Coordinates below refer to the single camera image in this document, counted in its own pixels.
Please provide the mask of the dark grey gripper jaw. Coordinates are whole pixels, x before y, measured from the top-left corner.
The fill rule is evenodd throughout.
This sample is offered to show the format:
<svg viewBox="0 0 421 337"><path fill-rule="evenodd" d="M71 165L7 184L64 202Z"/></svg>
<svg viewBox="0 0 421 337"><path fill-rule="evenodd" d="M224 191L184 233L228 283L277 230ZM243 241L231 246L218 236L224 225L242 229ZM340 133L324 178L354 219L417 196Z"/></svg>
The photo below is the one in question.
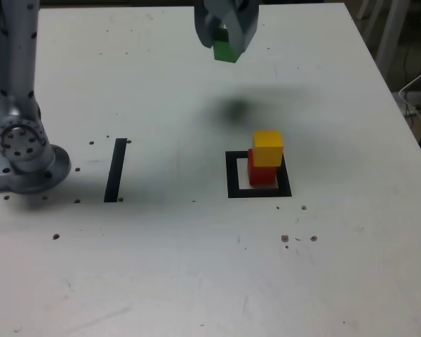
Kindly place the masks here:
<svg viewBox="0 0 421 337"><path fill-rule="evenodd" d="M211 48L219 20L204 6L204 0L194 2L194 25L201 44Z"/></svg>

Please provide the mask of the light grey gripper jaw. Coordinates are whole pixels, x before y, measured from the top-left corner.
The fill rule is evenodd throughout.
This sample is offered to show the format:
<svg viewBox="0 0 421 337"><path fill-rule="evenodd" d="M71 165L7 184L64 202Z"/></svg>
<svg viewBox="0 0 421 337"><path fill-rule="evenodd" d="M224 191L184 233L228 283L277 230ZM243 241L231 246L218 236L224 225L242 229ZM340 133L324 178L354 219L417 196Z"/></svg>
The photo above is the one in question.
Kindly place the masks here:
<svg viewBox="0 0 421 337"><path fill-rule="evenodd" d="M219 1L218 12L232 50L244 53L257 29L259 1Z"/></svg>

